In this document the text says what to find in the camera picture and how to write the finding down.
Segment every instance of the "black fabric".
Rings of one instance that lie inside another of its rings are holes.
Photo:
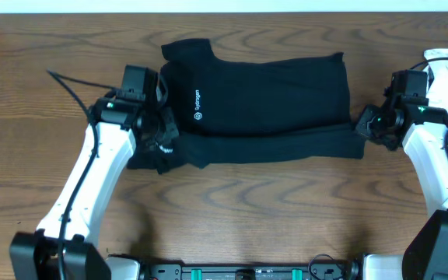
[[[165,78],[180,130],[168,154],[135,156],[128,168],[159,173],[190,163],[264,163],[309,156],[360,159],[352,131],[343,54],[263,64],[215,57],[209,40],[162,46]]]

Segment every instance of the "wooden table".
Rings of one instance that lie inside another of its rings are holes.
[[[356,117],[382,103],[392,72],[448,47],[448,13],[0,15],[0,279],[13,278],[9,243],[49,211],[86,128],[45,70],[120,85],[127,63],[158,69],[159,46],[189,37],[229,61],[344,51]],[[104,94],[75,89],[86,104]],[[409,159],[369,143],[362,160],[125,170],[99,250],[187,263],[402,254],[426,219]]]

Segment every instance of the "white wall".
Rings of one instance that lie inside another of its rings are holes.
[[[442,11],[448,0],[0,0],[0,13]]]

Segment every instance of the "wood surface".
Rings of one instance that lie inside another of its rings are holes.
[[[158,69],[160,45],[190,37],[210,38],[229,61],[344,51],[355,118],[383,102],[392,72],[448,47],[448,13],[0,15],[0,279],[13,278],[13,235],[35,230],[82,147],[82,111],[45,70],[119,86],[127,63]],[[74,88],[86,104],[104,94]],[[418,179],[402,151],[368,143],[365,152],[125,170],[99,250],[187,263],[402,254],[427,219]]]

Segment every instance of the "white backdrop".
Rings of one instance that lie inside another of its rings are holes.
[[[0,0],[0,13],[444,11],[448,0]]]

